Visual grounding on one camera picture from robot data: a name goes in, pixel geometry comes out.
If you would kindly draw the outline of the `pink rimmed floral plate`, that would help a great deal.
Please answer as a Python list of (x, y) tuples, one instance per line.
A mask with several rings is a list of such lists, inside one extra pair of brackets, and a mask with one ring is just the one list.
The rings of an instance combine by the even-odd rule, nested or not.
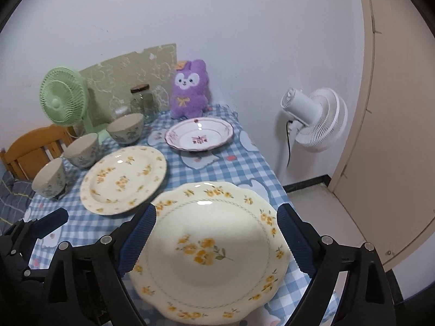
[(205, 152), (228, 143), (233, 126), (221, 118), (201, 117), (181, 121), (165, 133), (166, 143), (184, 152)]

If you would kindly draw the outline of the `glass jar black lid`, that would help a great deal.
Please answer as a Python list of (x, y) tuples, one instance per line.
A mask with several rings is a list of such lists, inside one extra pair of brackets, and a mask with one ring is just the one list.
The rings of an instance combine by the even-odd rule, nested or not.
[(130, 109), (132, 113), (142, 113), (146, 124), (152, 123), (158, 113), (155, 96), (150, 90), (150, 85), (141, 84), (132, 87), (130, 90), (131, 100)]

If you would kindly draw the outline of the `cotton swab container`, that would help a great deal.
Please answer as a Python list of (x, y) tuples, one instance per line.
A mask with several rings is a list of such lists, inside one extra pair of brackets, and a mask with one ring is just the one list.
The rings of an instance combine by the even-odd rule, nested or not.
[(111, 118), (113, 120), (116, 120), (118, 118), (122, 118), (125, 115), (129, 115), (131, 112), (131, 109), (127, 105), (120, 105), (114, 108), (111, 108)]

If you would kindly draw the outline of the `blue checkered tablecloth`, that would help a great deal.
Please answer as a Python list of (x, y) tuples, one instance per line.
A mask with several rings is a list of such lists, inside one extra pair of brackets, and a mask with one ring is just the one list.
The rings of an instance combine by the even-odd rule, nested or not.
[[(164, 140), (164, 134), (175, 124), (175, 120), (167, 112), (161, 113), (152, 124), (145, 126), (139, 144), (157, 148), (167, 159), (164, 188), (174, 189), (188, 182), (224, 181), (255, 191), (274, 208), (288, 202), (285, 190), (243, 130), (237, 114), (226, 106), (212, 105), (206, 115), (222, 118), (234, 128), (232, 141), (211, 152), (190, 154), (170, 148)], [(99, 216), (88, 212), (80, 201), (80, 184), (86, 173), (69, 162), (65, 162), (64, 166), (68, 178), (66, 195), (60, 200), (35, 195), (24, 215), (26, 220), (40, 219), (58, 208), (65, 208), (69, 213), (66, 224), (35, 244), (29, 262), (33, 269), (48, 267), (60, 242), (68, 241), (73, 246), (93, 244), (132, 216), (131, 213)], [(299, 270), (295, 261), (291, 261), (274, 298), (242, 320), (241, 325), (284, 325), (309, 282), (310, 278)]]

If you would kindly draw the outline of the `green patterned board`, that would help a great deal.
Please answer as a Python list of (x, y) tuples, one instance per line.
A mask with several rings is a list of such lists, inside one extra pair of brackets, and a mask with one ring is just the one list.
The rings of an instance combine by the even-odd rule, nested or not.
[(87, 79), (90, 119), (97, 126), (110, 123), (115, 111), (129, 106), (131, 88), (150, 85), (160, 111), (170, 108), (177, 46), (169, 43), (114, 57), (80, 71)]

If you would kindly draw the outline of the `white standing fan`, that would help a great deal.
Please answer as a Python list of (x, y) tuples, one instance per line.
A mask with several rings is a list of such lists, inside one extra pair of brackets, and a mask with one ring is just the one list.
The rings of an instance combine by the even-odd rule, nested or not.
[(330, 149), (339, 144), (345, 133), (349, 111), (343, 98), (329, 87), (321, 87), (308, 94), (288, 88), (280, 100), (274, 134), (279, 141), (276, 174), (285, 178), (295, 155), (303, 150), (326, 163), (325, 172), (333, 173), (338, 156)]

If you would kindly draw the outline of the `beige door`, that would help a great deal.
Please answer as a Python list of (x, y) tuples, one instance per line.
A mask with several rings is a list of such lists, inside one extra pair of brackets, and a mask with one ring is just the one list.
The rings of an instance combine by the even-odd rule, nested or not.
[(411, 0), (361, 3), (361, 89), (330, 190), (391, 269), (434, 232), (434, 36)]

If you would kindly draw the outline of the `scalloped yellow flower plate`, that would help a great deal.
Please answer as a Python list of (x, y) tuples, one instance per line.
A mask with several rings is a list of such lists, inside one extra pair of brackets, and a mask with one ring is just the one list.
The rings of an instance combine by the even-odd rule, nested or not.
[(156, 223), (129, 277), (163, 316), (222, 325), (276, 294), (292, 256), (275, 209), (258, 193), (188, 183), (161, 193), (154, 206)]

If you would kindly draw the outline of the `purple plush bunny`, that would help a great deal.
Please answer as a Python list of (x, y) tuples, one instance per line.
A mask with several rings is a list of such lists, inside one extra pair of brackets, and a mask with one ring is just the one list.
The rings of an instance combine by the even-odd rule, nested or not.
[(209, 75), (204, 60), (179, 62), (175, 66), (173, 92), (170, 97), (171, 118), (202, 117), (208, 106), (208, 86)]

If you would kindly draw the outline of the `green desk fan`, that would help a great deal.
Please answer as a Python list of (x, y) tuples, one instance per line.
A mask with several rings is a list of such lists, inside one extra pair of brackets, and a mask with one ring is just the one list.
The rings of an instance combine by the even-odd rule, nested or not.
[(88, 83), (78, 71), (66, 67), (48, 71), (41, 83), (39, 101), (43, 112), (53, 124), (72, 127), (81, 121), (86, 134), (98, 134), (100, 142), (109, 137), (105, 129), (107, 124), (92, 123)]

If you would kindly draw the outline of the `round yellow flower plate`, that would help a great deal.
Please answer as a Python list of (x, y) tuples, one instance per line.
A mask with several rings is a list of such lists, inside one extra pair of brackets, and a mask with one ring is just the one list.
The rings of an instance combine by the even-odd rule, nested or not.
[(93, 214), (124, 214), (151, 198), (166, 173), (167, 161), (159, 150), (150, 146), (119, 149), (87, 172), (80, 186), (80, 201)]

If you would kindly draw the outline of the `floral bowl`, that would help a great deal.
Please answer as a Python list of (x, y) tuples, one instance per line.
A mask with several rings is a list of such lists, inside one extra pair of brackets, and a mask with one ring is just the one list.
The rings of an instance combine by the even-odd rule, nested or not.
[(66, 171), (62, 158), (47, 163), (32, 181), (32, 190), (48, 199), (60, 195), (65, 187)]
[(96, 133), (88, 133), (76, 139), (64, 151), (63, 156), (80, 169), (92, 167), (97, 161), (100, 143)]
[(144, 115), (132, 113), (110, 123), (106, 130), (119, 145), (131, 145), (137, 142), (144, 128)]

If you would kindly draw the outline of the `grey plaid pillow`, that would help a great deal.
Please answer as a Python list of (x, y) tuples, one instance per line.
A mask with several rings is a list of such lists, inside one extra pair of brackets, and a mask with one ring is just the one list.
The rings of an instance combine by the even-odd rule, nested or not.
[(24, 218), (35, 192), (32, 182), (14, 178), (10, 171), (6, 171), (1, 178), (1, 234)]

